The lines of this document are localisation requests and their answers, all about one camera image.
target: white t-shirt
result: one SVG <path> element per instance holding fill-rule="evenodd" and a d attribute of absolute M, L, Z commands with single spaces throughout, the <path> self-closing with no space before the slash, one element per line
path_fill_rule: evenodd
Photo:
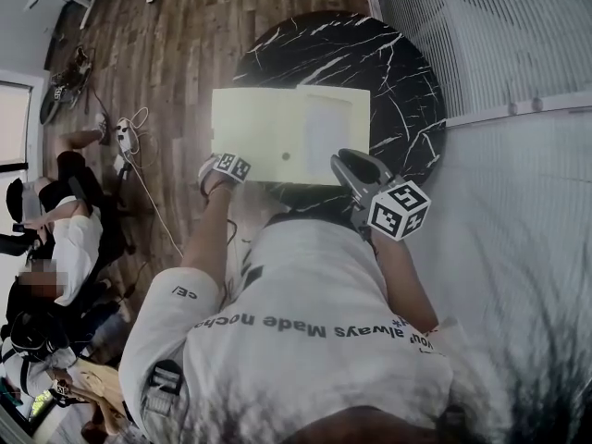
<path fill-rule="evenodd" d="M 23 393 L 33 398 L 52 387 L 53 380 L 47 375 L 47 370 L 50 368 L 66 369 L 76 361 L 76 355 L 70 348 L 55 351 L 47 357 L 45 362 L 29 362 L 28 364 L 18 354 L 11 353 L 10 358 L 5 359 L 12 350 L 12 341 L 10 338 L 6 338 L 2 343 L 2 357 L 6 376 Z"/>
<path fill-rule="evenodd" d="M 154 279 L 119 367 L 140 428 L 144 384 L 179 348 L 195 403 L 185 424 L 196 426 L 204 403 L 230 389 L 243 405 L 265 397 L 298 427 L 353 406 L 433 427 L 471 374 L 454 321 L 428 340 L 390 311 L 372 248 L 353 231 L 279 223 L 260 233 L 245 264 L 247 288 L 219 314 L 222 296 L 204 272 L 174 268 Z"/>
<path fill-rule="evenodd" d="M 70 196 L 57 206 L 75 200 Z M 99 258 L 101 235 L 103 226 L 97 207 L 93 207 L 90 217 L 73 216 L 54 223 L 55 247 L 52 259 L 60 274 L 58 281 L 64 285 L 63 294 L 55 299 L 57 304 L 68 306 L 76 298 Z"/>

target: chair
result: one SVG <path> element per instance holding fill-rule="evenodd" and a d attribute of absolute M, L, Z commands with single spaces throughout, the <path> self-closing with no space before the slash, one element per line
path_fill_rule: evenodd
<path fill-rule="evenodd" d="M 122 204 L 119 192 L 125 169 L 124 167 L 119 172 L 117 188 L 112 195 L 103 192 L 103 188 L 89 167 L 85 167 L 79 175 L 68 180 L 74 197 L 86 203 L 89 214 L 93 212 L 93 206 L 98 207 L 101 211 L 103 235 L 99 244 L 99 258 L 88 279 L 82 285 L 83 288 L 86 284 L 94 283 L 100 271 L 115 262 L 123 253 L 134 254 L 136 252 L 135 246 L 128 243 L 121 227 L 121 218 L 130 214 L 127 211 L 120 211 L 118 208 L 118 205 Z"/>
<path fill-rule="evenodd" d="M 134 254 L 135 247 L 130 245 L 126 239 L 126 236 L 121 227 L 120 219 L 124 216 L 129 216 L 130 213 L 126 211 L 119 211 L 118 205 L 122 204 L 119 198 L 119 192 L 121 190 L 123 176 L 125 170 L 130 169 L 124 167 L 120 172 L 117 179 L 117 188 L 115 194 L 106 195 L 103 192 L 101 185 L 99 184 L 96 176 L 89 167 L 85 167 L 84 170 L 79 173 L 76 177 L 70 178 L 68 184 L 72 190 L 73 195 L 84 201 L 87 204 L 89 213 L 93 211 L 93 205 L 96 205 L 101 210 L 101 224 L 103 226 L 103 235 L 101 236 L 101 242 L 99 244 L 99 258 L 96 265 L 92 269 L 91 274 L 82 285 L 82 288 L 92 286 L 103 268 L 115 262 L 124 253 Z M 36 232 L 25 231 L 24 235 L 0 235 L 0 253 L 10 254 L 12 256 L 21 256 L 22 254 L 32 249 L 34 241 L 37 239 Z M 52 249 L 38 249 L 37 251 L 31 252 L 30 255 L 34 258 L 46 258 L 52 257 Z M 14 315 L 22 311 L 24 304 L 28 304 L 31 298 L 23 297 L 24 291 L 19 290 L 17 282 L 13 285 L 10 291 L 8 305 L 6 308 L 6 319 L 8 323 L 11 323 L 11 319 Z M 57 309 L 57 314 L 64 314 L 62 309 L 68 310 L 68 315 L 83 315 L 93 305 L 88 304 L 88 301 L 76 301 L 64 308 L 58 306 L 53 302 L 48 303 L 47 301 L 38 301 L 42 309 L 49 307 L 50 309 Z"/>

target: round table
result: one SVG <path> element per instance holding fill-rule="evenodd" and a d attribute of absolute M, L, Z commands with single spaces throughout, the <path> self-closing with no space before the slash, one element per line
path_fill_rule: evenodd
<path fill-rule="evenodd" d="M 419 186 L 440 158 L 446 107 L 436 75 L 409 40 L 377 19 L 322 11 L 283 21 L 244 55 L 233 82 L 236 87 L 318 84 L 370 91 L 371 155 Z M 269 186 L 298 210 L 325 203 L 340 208 L 348 197 L 339 187 L 302 188 Z"/>

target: floor plank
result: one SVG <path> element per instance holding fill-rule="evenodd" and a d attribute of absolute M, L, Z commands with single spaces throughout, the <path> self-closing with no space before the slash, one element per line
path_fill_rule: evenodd
<path fill-rule="evenodd" d="M 109 112 L 112 123 L 131 117 L 143 106 L 150 116 L 142 127 L 142 178 L 157 204 L 175 243 L 181 248 L 204 209 L 197 171 L 210 154 L 212 90 L 231 85 L 241 55 L 255 39 L 283 19 L 320 9 L 368 13 L 366 0 L 97 0 L 85 31 L 78 26 L 81 8 L 69 6 L 59 32 L 67 42 L 56 49 L 50 70 L 63 70 L 77 44 L 94 57 L 92 86 Z M 71 111 L 61 111 L 44 129 L 44 171 L 56 175 L 53 140 L 62 133 L 89 127 L 98 101 L 91 95 Z M 84 150 L 89 165 L 106 187 L 115 179 L 117 144 Z M 124 184 L 124 199 L 137 216 L 124 221 L 138 246 L 108 268 L 123 291 L 135 285 L 130 303 L 137 310 L 155 274 L 179 263 L 179 254 L 158 219 L 139 177 L 132 173 Z M 256 227 L 278 206 L 265 206 L 256 189 L 246 190 L 232 207 L 232 215 L 248 226 L 239 232 L 233 254 L 241 256 Z M 241 211 L 245 199 L 256 212 Z M 138 275 L 140 268 L 147 264 Z"/>

